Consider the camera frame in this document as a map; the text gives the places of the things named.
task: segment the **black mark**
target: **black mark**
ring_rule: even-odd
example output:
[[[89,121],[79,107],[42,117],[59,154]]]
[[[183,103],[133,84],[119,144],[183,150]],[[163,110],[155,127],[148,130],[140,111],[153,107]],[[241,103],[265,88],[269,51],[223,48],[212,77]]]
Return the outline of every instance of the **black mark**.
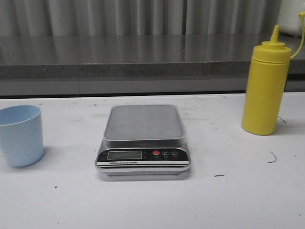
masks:
[[[273,163],[273,162],[276,162],[276,160],[277,160],[275,154],[274,154],[272,151],[271,151],[271,153],[272,153],[272,155],[274,156],[275,160],[274,160],[274,161],[270,161],[270,162],[268,162],[268,163]]]
[[[284,123],[286,123],[287,124],[287,122],[284,120],[284,119],[282,119],[280,116],[278,116]]]

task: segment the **red button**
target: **red button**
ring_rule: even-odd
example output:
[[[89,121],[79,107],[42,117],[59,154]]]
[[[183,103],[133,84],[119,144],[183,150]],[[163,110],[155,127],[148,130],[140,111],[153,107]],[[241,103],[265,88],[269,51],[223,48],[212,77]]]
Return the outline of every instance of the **red button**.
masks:
[[[152,154],[154,154],[154,155],[160,155],[160,151],[159,151],[159,150],[154,150],[154,151],[152,152]]]

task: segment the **scale control panel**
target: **scale control panel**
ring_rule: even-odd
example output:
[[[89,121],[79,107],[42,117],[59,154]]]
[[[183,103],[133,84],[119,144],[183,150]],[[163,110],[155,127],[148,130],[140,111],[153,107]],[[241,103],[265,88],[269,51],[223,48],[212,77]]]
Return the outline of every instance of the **scale control panel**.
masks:
[[[108,149],[99,153],[98,168],[184,167],[187,153],[180,148]]]

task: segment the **yellow squeeze bottle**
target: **yellow squeeze bottle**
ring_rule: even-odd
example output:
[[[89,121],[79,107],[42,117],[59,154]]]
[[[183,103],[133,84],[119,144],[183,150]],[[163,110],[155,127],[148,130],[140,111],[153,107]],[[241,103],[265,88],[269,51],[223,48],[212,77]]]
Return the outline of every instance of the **yellow squeeze bottle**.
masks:
[[[253,50],[242,120],[242,128],[250,133],[270,135],[275,131],[290,59],[300,51],[304,42],[304,16],[305,12],[299,14],[303,37],[293,56],[292,50],[277,40],[278,25],[271,40],[262,42]]]

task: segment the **corrugated metal wall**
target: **corrugated metal wall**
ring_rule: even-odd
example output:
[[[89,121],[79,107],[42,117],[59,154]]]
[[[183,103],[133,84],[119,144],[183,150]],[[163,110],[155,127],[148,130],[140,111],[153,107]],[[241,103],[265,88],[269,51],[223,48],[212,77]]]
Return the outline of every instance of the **corrugated metal wall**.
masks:
[[[281,0],[0,0],[0,36],[269,32]]]

